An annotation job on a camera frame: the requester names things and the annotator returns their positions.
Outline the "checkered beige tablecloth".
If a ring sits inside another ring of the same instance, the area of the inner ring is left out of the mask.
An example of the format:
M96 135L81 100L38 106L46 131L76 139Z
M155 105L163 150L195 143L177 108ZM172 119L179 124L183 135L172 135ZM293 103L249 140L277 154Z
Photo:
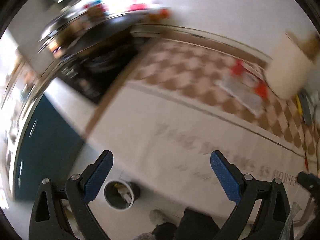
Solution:
M295 100L273 93L255 117L216 82L236 59L193 44L162 40L105 104L89 142L111 150L142 184L185 205L227 217L234 203L210 167L220 150L242 173L279 178L291 203L305 209L309 194L297 184L316 172L317 132L298 114Z

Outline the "grey smartphone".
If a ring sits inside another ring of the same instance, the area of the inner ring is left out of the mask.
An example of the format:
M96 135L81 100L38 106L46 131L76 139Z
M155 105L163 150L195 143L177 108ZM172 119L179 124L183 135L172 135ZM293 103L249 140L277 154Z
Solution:
M302 116L303 121L306 126L310 127L313 123L313 113L314 110L312 101L307 91L303 88L298 93L298 98L300 100L301 108L302 108Z

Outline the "black frying pan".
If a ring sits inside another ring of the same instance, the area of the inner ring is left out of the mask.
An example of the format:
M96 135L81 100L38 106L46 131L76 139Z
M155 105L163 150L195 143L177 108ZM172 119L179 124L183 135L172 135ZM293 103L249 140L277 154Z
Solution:
M38 53L46 50L56 59L65 55L75 55L112 37L129 33L141 19L142 15L138 12L96 19L90 19L86 13L64 13L45 26L39 40L41 45Z

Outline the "cream chopstick holder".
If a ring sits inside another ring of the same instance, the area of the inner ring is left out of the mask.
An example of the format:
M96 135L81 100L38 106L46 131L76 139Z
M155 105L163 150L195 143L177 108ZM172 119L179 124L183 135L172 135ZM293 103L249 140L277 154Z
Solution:
M279 98L292 98L307 82L319 57L319 34L299 40L294 33L283 33L265 69L265 80Z

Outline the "black trouser legs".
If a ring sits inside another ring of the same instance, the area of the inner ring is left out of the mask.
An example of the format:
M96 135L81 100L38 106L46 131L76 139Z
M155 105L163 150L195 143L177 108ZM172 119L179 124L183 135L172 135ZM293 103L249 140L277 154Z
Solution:
M212 217L188 208L179 225L174 224L169 217L167 219L166 223L155 226L152 232L142 233L135 239L213 239L220 230Z

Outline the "blue kitchen cabinet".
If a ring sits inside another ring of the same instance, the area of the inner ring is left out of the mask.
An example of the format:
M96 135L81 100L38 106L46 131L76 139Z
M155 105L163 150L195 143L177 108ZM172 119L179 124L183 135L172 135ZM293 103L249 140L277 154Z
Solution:
M83 144L82 137L47 97L42 96L17 151L12 178L13 198L33 201L44 178L63 185Z

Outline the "black induction cooktop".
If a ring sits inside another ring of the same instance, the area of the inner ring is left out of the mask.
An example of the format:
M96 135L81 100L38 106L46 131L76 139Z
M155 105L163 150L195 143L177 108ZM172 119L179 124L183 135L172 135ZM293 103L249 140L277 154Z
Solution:
M137 54L135 38L127 34L86 57L76 57L61 68L57 77L97 105Z

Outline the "red white snack bag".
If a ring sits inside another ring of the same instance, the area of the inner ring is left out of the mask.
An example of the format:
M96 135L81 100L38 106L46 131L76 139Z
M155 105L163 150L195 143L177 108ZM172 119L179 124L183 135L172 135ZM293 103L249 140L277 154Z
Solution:
M259 65L236 59L235 64L216 84L238 100L255 117L262 115L268 91L263 69Z

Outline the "white trash bin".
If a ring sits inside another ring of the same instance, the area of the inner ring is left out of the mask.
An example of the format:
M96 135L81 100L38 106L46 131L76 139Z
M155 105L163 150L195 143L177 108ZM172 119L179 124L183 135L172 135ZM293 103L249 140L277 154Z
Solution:
M133 182L111 180L104 188L104 197L111 208L125 211L140 197L140 188Z

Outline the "grey left slipper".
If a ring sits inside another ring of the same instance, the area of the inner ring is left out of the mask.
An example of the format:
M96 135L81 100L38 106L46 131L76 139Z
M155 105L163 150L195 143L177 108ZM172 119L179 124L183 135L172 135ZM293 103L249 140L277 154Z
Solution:
M149 213L149 219L154 226L159 226L168 221L166 215L160 210L152 210Z

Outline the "red chili pepper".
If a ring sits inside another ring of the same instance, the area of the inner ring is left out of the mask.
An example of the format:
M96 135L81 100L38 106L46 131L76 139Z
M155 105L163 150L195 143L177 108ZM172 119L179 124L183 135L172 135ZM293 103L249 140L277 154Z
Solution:
M308 158L306 155L304 157L304 165L305 165L306 171L309 172L309 163L308 163Z

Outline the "yellow pen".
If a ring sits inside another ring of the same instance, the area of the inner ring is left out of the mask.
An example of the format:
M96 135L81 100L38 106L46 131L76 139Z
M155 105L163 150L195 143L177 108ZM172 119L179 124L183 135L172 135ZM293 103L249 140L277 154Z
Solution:
M302 106L301 106L301 102L300 102L298 94L296 94L296 103L297 103L298 114L300 116L303 116Z

